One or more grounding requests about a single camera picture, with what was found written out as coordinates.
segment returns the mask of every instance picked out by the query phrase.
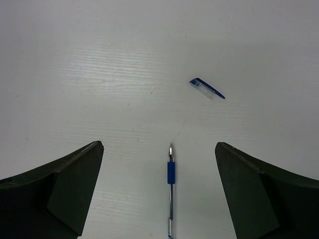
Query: blue pen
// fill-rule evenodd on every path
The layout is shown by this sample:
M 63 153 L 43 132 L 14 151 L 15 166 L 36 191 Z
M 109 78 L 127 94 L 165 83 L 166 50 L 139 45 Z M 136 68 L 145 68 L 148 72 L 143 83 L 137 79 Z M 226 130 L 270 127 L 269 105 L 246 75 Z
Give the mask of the blue pen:
M 214 93 L 214 94 L 218 95 L 219 97 L 225 99 L 225 97 L 218 90 L 216 90 L 215 88 L 213 88 L 212 86 L 210 86 L 209 84 L 207 84 L 206 82 L 204 82 L 200 78 L 192 79 L 189 83 L 192 86 L 194 86 L 196 89 L 201 91 L 204 95 L 209 97 L 210 99 L 212 97 L 212 93 Z
M 173 145 L 169 146 L 167 162 L 167 183 L 169 184 L 169 218 L 168 218 L 168 239 L 173 239 L 173 196 L 175 184 L 175 160 Z

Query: blue rubber grip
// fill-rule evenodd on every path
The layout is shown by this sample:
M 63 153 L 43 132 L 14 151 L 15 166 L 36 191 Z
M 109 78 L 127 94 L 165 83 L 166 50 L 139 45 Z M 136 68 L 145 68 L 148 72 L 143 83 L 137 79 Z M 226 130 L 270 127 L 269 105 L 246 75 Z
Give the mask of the blue rubber grip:
M 175 162 L 167 162 L 167 183 L 175 184 Z

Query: pen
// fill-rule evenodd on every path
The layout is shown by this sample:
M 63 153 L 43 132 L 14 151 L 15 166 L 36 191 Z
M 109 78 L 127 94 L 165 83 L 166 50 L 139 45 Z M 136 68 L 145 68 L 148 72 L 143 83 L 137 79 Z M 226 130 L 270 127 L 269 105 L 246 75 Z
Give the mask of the pen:
M 169 184 L 169 218 L 168 218 L 168 239 L 173 239 L 173 196 L 175 184 L 175 160 L 173 145 L 170 144 L 167 162 L 167 183 Z

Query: white table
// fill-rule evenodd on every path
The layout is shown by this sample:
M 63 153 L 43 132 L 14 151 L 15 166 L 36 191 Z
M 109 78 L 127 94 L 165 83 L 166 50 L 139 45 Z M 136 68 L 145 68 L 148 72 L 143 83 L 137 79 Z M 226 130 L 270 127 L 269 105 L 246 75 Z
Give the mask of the white table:
M 3 0 L 0 178 L 94 140 L 83 239 L 234 239 L 214 147 L 319 179 L 317 0 Z M 209 100 L 201 77 L 226 96 Z

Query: pen barrel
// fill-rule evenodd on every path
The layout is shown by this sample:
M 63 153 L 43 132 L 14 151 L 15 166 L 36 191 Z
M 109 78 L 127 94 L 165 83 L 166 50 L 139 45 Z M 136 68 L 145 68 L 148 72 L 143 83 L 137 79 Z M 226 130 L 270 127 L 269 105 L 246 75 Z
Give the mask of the pen barrel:
M 167 162 L 167 183 L 175 184 L 175 162 Z

